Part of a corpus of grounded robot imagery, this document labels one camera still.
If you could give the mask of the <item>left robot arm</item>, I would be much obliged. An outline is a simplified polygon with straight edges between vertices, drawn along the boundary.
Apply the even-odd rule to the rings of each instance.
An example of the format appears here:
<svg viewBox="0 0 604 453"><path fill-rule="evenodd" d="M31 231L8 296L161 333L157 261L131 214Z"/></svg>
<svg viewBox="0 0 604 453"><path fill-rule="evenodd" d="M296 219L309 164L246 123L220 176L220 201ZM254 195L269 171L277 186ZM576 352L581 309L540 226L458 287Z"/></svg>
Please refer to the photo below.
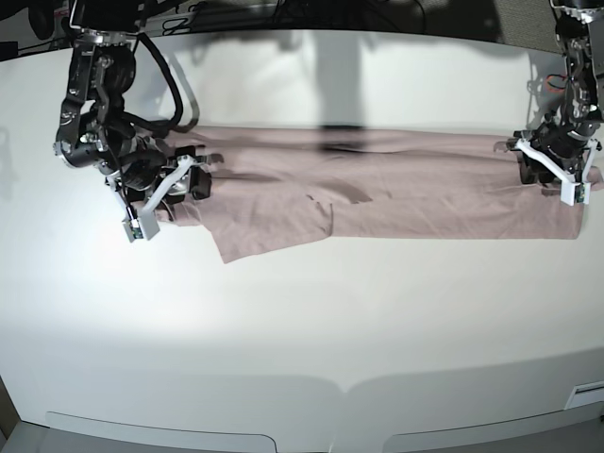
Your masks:
<svg viewBox="0 0 604 453"><path fill-rule="evenodd" d="M560 184L561 201L587 204L593 161L603 149L596 132L603 125L603 3L551 1L556 41L564 57L560 85L545 85L562 94L559 106L544 114L533 129L518 130L507 149L521 155L521 181Z"/></svg>

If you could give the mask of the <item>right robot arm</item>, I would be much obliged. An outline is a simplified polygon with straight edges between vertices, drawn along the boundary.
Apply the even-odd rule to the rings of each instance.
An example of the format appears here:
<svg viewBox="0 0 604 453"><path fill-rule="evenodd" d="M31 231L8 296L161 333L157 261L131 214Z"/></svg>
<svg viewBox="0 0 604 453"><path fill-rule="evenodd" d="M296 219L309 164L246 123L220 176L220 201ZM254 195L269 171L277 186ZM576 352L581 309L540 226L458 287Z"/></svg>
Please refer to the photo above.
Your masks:
<svg viewBox="0 0 604 453"><path fill-rule="evenodd" d="M157 209L168 210L187 196L210 196L209 157L192 146L170 152L159 146L178 127L184 104L166 59L144 28L149 18L174 6L173 1L70 4L73 53L54 153L71 168L92 166L103 175L132 242L159 233ZM125 108L139 45L156 62L173 96L175 112L169 119L146 120Z"/></svg>

